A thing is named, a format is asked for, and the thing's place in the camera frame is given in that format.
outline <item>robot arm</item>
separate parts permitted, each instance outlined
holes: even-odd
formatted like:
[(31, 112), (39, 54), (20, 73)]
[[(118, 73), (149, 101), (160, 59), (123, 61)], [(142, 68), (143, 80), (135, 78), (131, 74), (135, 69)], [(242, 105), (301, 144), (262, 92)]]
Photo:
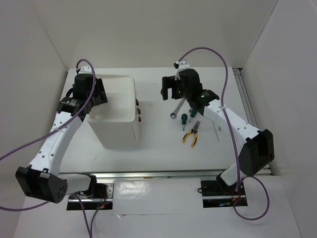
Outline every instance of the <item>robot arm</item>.
[[(168, 99), (168, 89), (172, 98), (186, 98), (191, 108), (217, 123), (225, 131), (229, 127), (224, 116), (219, 96), (211, 90), (203, 89), (199, 75), (186, 61), (174, 64), (178, 69), (175, 76), (162, 78), (161, 94)], [(236, 115), (224, 105), (230, 119), (239, 153), (240, 178), (253, 176), (274, 159), (273, 135), (269, 130), (260, 131)], [(217, 176), (221, 187), (232, 186), (237, 182), (236, 163)]]
[(51, 132), (43, 146), (26, 168), (19, 167), (15, 176), (26, 196), (59, 203), (66, 195), (84, 191), (91, 195), (97, 183), (90, 174), (59, 175), (59, 168), (66, 149), (86, 114), (93, 106), (107, 102), (103, 82), (96, 80), (93, 96), (86, 108), (69, 124), (58, 128), (71, 119), (85, 104), (92, 89), (91, 74), (80, 73), (75, 77), (73, 88), (68, 91), (57, 108)]

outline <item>white box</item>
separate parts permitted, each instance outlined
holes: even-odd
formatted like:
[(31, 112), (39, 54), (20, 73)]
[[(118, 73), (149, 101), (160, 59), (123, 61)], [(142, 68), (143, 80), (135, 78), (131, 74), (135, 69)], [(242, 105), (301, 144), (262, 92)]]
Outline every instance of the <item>white box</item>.
[(88, 123), (104, 148), (134, 146), (140, 142), (140, 121), (134, 78), (97, 74), (103, 80), (108, 102), (92, 108)]

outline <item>purple cable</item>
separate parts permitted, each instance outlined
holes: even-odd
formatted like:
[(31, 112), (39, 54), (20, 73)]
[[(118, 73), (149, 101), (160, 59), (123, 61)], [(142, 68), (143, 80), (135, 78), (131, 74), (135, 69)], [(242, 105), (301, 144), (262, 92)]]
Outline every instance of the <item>purple cable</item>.
[(93, 217), (92, 217), (92, 219), (91, 219), (91, 223), (90, 223), (91, 236), (93, 236), (93, 222), (94, 222), (95, 216), (97, 215), (97, 212), (98, 212), (99, 210), (100, 210), (100, 209), (97, 209), (97, 210), (95, 211), (95, 213), (94, 213), (94, 215), (93, 215)]
[(237, 208), (236, 208), (237, 203), (238, 203), (242, 198), (240, 198), (240, 199), (238, 199), (238, 200), (236, 200), (236, 201), (234, 202), (234, 204), (233, 204), (233, 209), (234, 209), (234, 211), (237, 213), (237, 215), (238, 215), (239, 217), (241, 217), (241, 218), (243, 218), (243, 219), (245, 219), (245, 220), (248, 220), (248, 221), (256, 221), (256, 220), (258, 220), (258, 219), (261, 219), (262, 217), (264, 217), (264, 216), (267, 214), (268, 209), (269, 209), (269, 196), (268, 196), (268, 192), (267, 192), (266, 187), (264, 186), (264, 184), (263, 184), (258, 178), (256, 178), (256, 177), (250, 177), (250, 178), (253, 178), (253, 179), (255, 179), (256, 181), (258, 181), (258, 182), (261, 184), (261, 186), (263, 187), (264, 192), (265, 192), (265, 195), (266, 195), (266, 199), (267, 199), (266, 210), (263, 212), (262, 215), (260, 215), (260, 216), (258, 216), (258, 217), (255, 217), (255, 218), (244, 217), (244, 216), (242, 216), (242, 215), (237, 211)]
[[(95, 90), (95, 83), (96, 83), (96, 73), (95, 73), (95, 70), (94, 70), (92, 64), (91, 64), (88, 60), (86, 60), (86, 59), (80, 59), (80, 60), (77, 62), (77, 64), (76, 64), (76, 69), (78, 68), (79, 63), (82, 62), (82, 61), (86, 62), (86, 63), (90, 66), (90, 68), (91, 68), (91, 70), (92, 70), (92, 73), (93, 73), (93, 87), (92, 87), (92, 89), (91, 89), (91, 92), (90, 92), (90, 94), (89, 94), (89, 97), (88, 97), (87, 101), (86, 101), (85, 104), (81, 107), (81, 109), (80, 109), (72, 118), (70, 118), (67, 122), (65, 122), (63, 125), (61, 125), (58, 129), (62, 129), (64, 126), (68, 125), (72, 120), (74, 120), (74, 119), (83, 111), (83, 109), (87, 106), (87, 104), (89, 103), (89, 101), (91, 100), (91, 98), (92, 98), (92, 96), (93, 96), (93, 93), (94, 93), (94, 90)], [(34, 144), (34, 143), (36, 143), (36, 142), (39, 142), (39, 141), (41, 141), (41, 140), (43, 140), (43, 139), (45, 139), (45, 138), (47, 138), (47, 137), (53, 135), (53, 134), (56, 133), (56, 132), (58, 132), (58, 130), (53, 130), (53, 131), (51, 131), (50, 133), (48, 133), (48, 134), (46, 134), (46, 135), (43, 135), (43, 136), (41, 136), (41, 137), (39, 137), (39, 138), (37, 138), (37, 139), (35, 139), (35, 140), (32, 140), (32, 141), (30, 141), (30, 142), (28, 142), (28, 143), (26, 143), (26, 144), (24, 144), (24, 145), (21, 145), (21, 146), (15, 148), (15, 149), (11, 150), (10, 152), (8, 152), (8, 153), (2, 155), (2, 156), (0, 157), (0, 161), (3, 160), (4, 158), (8, 157), (9, 155), (11, 155), (11, 154), (13, 154), (13, 153), (15, 153), (15, 152), (17, 152), (17, 151), (19, 151), (19, 150), (21, 150), (21, 149), (23, 149), (23, 148), (29, 146), (29, 145), (32, 145), (32, 144)]]
[[(226, 118), (226, 121), (227, 121), (227, 124), (228, 124), (228, 127), (229, 127), (229, 131), (230, 131), (230, 135), (231, 135), (231, 139), (232, 139), (232, 144), (233, 144), (233, 149), (234, 149), (234, 155), (236, 157), (236, 164), (237, 164), (237, 185), (236, 185), (236, 188), (235, 188), (235, 191), (239, 191), (239, 187), (240, 187), (240, 184), (242, 183), (242, 181), (245, 179), (242, 179), (240, 180), (240, 163), (239, 163), (239, 155), (238, 155), (238, 149), (237, 149), (237, 144), (236, 144), (236, 140), (234, 138), (234, 133), (233, 133), (233, 129), (232, 129), (232, 126), (231, 126), (231, 123), (230, 123), (230, 119), (228, 117), (228, 114), (225, 110), (225, 108), (223, 107), (224, 106), (224, 103), (223, 103), (223, 99), (224, 99), (224, 92), (226, 90), (226, 87), (227, 87), (227, 83), (228, 83), (228, 66), (227, 66), (227, 63), (226, 61), (224, 60), (224, 58), (222, 57), (221, 54), (219, 54), (217, 51), (211, 49), (211, 48), (208, 48), (208, 47), (196, 47), (196, 48), (193, 48), (191, 49), (190, 51), (186, 52), (178, 61), (181, 61), (182, 59), (184, 59), (189, 53), (193, 52), (193, 51), (196, 51), (196, 50), (207, 50), (207, 51), (211, 51), (213, 53), (215, 53), (223, 62), (223, 65), (224, 65), (224, 68), (225, 68), (225, 81), (224, 81), (224, 86), (223, 86), (223, 89), (222, 89), (222, 93), (221, 93), (221, 99), (220, 99), (220, 103), (221, 103), (221, 107), (222, 107), (222, 110), (223, 110), (223, 114)], [(238, 211), (236, 210), (236, 204), (239, 200), (237, 200), (234, 205), (233, 205), (233, 208), (234, 208), (234, 211), (237, 213), (237, 215), (243, 219), (246, 219), (246, 220), (249, 220), (249, 221), (255, 221), (255, 220), (258, 220), (258, 219), (261, 219), (262, 217), (264, 217), (267, 212), (268, 212), (268, 209), (269, 209), (269, 196), (268, 196), (268, 192), (266, 190), (266, 187), (264, 186), (264, 184), (258, 179), (258, 178), (255, 178), (255, 177), (252, 177), (254, 178), (255, 180), (257, 180), (263, 187), (264, 191), (265, 191), (265, 194), (266, 194), (266, 198), (267, 198), (267, 207), (266, 207), (266, 210), (264, 211), (264, 213), (262, 215), (260, 215), (259, 217), (256, 217), (256, 218), (247, 218), (247, 217), (244, 217), (242, 215), (240, 215), (238, 213)]]
[(8, 212), (23, 212), (23, 211), (28, 211), (28, 210), (32, 210), (34, 208), (41, 207), (41, 206), (48, 204), (48, 203), (49, 202), (43, 202), (43, 203), (40, 203), (40, 204), (35, 205), (33, 207), (27, 207), (27, 208), (7, 208), (7, 207), (0, 206), (0, 210), (4, 210), (4, 211), (8, 211)]
[(223, 110), (224, 117), (226, 118), (226, 121), (227, 121), (227, 124), (228, 124), (228, 127), (229, 127), (229, 131), (230, 131), (230, 135), (231, 135), (231, 139), (232, 139), (232, 144), (233, 144), (234, 155), (236, 157), (237, 181), (238, 182), (237, 182), (235, 191), (237, 192), (239, 190), (239, 186), (240, 186), (240, 163), (239, 163), (238, 148), (237, 148), (237, 144), (236, 144), (236, 139), (234, 138), (234, 134), (233, 134), (233, 130), (232, 130), (232, 126), (231, 126), (228, 114), (227, 114), (225, 108), (223, 107), (224, 106), (224, 103), (223, 103), (224, 92), (226, 90), (227, 83), (228, 83), (228, 66), (227, 66), (227, 63), (226, 63), (226, 61), (224, 60), (224, 58), (222, 57), (221, 54), (219, 54), (217, 51), (215, 51), (215, 50), (213, 50), (211, 48), (208, 48), (208, 47), (196, 47), (196, 48), (193, 48), (190, 51), (186, 52), (178, 61), (181, 61), (189, 53), (191, 53), (193, 51), (196, 51), (196, 50), (207, 50), (207, 51), (211, 51), (211, 52), (215, 53), (222, 60), (224, 68), (225, 68), (225, 71), (226, 71), (226, 74), (225, 74), (226, 76), (225, 76), (224, 85), (223, 85), (223, 89), (222, 89), (222, 93), (221, 93), (220, 103), (221, 103), (221, 107), (222, 107), (222, 110)]
[[(87, 104), (89, 103), (89, 101), (91, 100), (91, 98), (92, 98), (92, 96), (93, 96), (93, 93), (94, 93), (94, 90), (95, 90), (95, 84), (96, 84), (96, 73), (95, 73), (95, 69), (94, 69), (94, 67), (92, 66), (92, 64), (91, 64), (88, 60), (86, 60), (86, 59), (80, 59), (80, 60), (77, 62), (77, 64), (76, 64), (76, 69), (78, 69), (78, 66), (79, 66), (79, 64), (80, 64), (82, 61), (86, 62), (86, 63), (90, 66), (91, 71), (92, 71), (92, 73), (93, 73), (93, 86), (92, 86), (91, 92), (90, 92), (90, 94), (89, 94), (89, 96), (88, 96), (87, 101), (84, 103), (84, 105), (81, 107), (81, 109), (80, 109), (74, 116), (72, 116), (72, 118), (70, 118), (67, 122), (65, 122), (63, 125), (61, 125), (58, 129), (62, 129), (64, 126), (68, 125), (72, 120), (74, 120), (74, 119), (84, 110), (84, 108), (87, 106)], [(58, 132), (58, 130), (53, 130), (53, 131), (51, 131), (50, 133), (48, 133), (48, 134), (46, 134), (46, 135), (43, 135), (43, 136), (41, 136), (41, 137), (39, 137), (39, 138), (37, 138), (37, 139), (35, 139), (35, 140), (32, 140), (32, 141), (30, 141), (30, 142), (28, 142), (28, 143), (26, 143), (26, 144), (24, 144), (24, 145), (21, 145), (21, 146), (15, 148), (15, 149), (11, 150), (10, 152), (8, 152), (8, 153), (2, 155), (2, 156), (0, 157), (0, 161), (3, 160), (4, 158), (8, 157), (9, 155), (11, 155), (11, 154), (13, 154), (13, 153), (15, 153), (15, 152), (17, 152), (17, 151), (19, 151), (19, 150), (21, 150), (21, 149), (23, 149), (23, 148), (29, 146), (29, 145), (32, 145), (32, 144), (34, 144), (34, 143), (36, 143), (36, 142), (39, 142), (39, 141), (41, 141), (41, 140), (43, 140), (43, 139), (45, 139), (45, 138), (47, 138), (47, 137), (53, 135), (53, 134), (56, 133), (56, 132)], [(1, 206), (0, 206), (0, 210), (11, 211), (11, 212), (27, 211), (27, 210), (31, 210), (31, 209), (34, 209), (34, 208), (43, 206), (43, 205), (45, 205), (45, 204), (47, 204), (47, 203), (48, 203), (48, 202), (44, 202), (44, 203), (41, 203), (41, 204), (36, 205), (36, 206), (33, 206), (33, 207), (19, 208), (19, 209), (6, 208), (6, 207), (1, 207)]]
[(75, 196), (78, 199), (80, 207), (81, 207), (81, 210), (83, 211), (84, 220), (85, 220), (85, 223), (86, 223), (86, 227), (87, 227), (87, 231), (88, 231), (88, 234), (89, 234), (89, 238), (93, 238), (93, 234), (92, 234), (91, 230), (89, 229), (89, 225), (88, 225), (88, 220), (87, 220), (84, 204), (81, 201), (80, 197), (76, 193), (73, 193), (73, 196)]

